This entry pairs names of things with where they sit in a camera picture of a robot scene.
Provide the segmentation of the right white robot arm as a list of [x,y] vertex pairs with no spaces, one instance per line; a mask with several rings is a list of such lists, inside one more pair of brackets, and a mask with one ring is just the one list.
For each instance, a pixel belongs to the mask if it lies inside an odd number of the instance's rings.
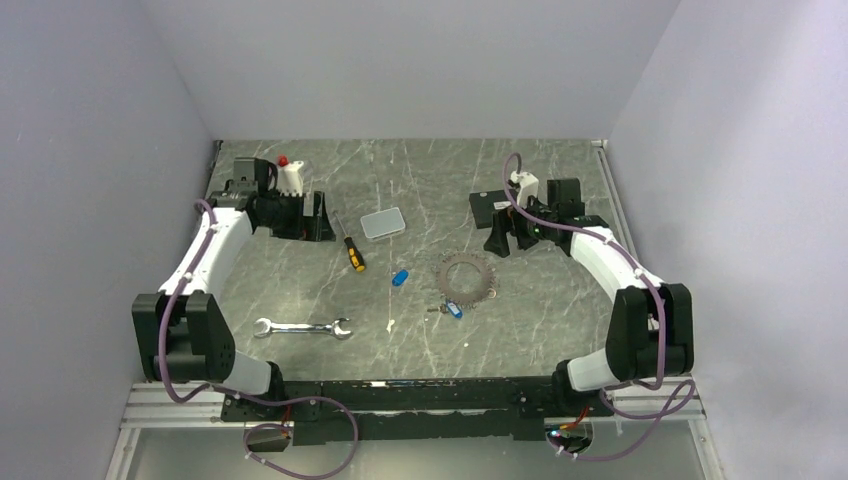
[[616,240],[603,218],[587,214],[578,179],[548,181],[547,203],[538,199],[539,181],[532,174],[512,172],[506,184],[511,189],[508,204],[493,215],[485,251],[505,258],[510,237],[521,250],[549,241],[580,264],[613,305],[604,345],[558,366],[564,379],[550,391],[555,409],[574,415],[588,404],[590,392],[690,372],[694,340],[689,289],[651,273]]

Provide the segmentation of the blue key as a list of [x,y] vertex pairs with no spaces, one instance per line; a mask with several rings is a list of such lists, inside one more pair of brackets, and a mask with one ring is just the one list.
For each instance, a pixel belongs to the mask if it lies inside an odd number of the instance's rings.
[[428,308],[427,312],[428,313],[439,312],[441,314],[450,315],[450,316],[452,316],[453,318],[456,318],[456,319],[461,319],[463,317],[463,311],[461,310],[461,308],[457,304],[450,302],[450,301],[448,301],[448,302],[446,302],[446,303],[444,303],[444,304],[442,304],[438,307]]
[[394,287],[403,285],[409,276],[409,272],[405,269],[399,270],[391,279],[391,284]]

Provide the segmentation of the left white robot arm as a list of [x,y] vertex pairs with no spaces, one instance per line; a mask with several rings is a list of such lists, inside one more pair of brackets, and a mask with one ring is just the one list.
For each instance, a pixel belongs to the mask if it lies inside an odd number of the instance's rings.
[[177,403],[191,399],[177,383],[201,381],[231,395],[248,395],[248,407],[264,420],[287,406],[279,367],[240,352],[217,303],[236,258],[260,228],[279,239],[332,242],[325,195],[304,189],[302,161],[238,157],[222,189],[197,201],[199,228],[169,278],[133,301],[142,369]]

